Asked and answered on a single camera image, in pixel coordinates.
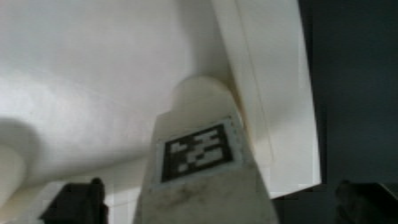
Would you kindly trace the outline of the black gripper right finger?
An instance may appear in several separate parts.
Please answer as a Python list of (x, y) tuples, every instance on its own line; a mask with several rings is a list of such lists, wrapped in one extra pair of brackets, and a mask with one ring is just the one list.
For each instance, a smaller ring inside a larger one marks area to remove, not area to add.
[(398, 224), (398, 183), (341, 181), (334, 224)]

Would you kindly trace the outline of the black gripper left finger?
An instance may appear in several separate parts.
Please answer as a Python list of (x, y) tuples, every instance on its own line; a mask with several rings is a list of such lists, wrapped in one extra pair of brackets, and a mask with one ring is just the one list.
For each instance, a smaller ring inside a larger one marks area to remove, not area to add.
[(109, 224), (105, 184), (100, 178), (89, 183), (68, 183), (39, 216), (45, 224)]

